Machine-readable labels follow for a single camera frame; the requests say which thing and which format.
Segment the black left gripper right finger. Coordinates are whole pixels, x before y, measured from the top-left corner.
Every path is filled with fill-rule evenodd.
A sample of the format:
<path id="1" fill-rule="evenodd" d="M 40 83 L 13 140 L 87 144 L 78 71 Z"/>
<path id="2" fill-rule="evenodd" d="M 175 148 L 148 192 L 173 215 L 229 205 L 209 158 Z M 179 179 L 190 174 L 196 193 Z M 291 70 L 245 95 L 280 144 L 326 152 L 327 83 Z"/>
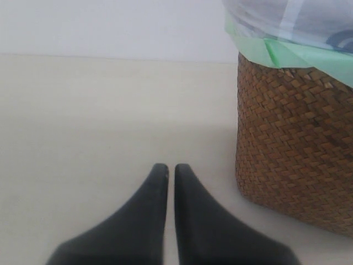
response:
<path id="1" fill-rule="evenodd" d="M 289 247 L 229 213 L 188 164 L 175 167 L 174 216 L 180 264 L 297 263 Z"/>

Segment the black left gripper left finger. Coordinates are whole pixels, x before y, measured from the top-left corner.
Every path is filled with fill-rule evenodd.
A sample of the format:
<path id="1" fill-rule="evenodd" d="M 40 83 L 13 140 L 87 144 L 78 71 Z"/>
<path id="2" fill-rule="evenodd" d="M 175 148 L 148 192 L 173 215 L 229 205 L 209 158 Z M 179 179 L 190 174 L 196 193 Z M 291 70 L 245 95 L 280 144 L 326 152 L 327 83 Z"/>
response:
<path id="1" fill-rule="evenodd" d="M 47 264 L 163 264 L 169 169 L 156 163 L 112 216 L 58 246 Z"/>

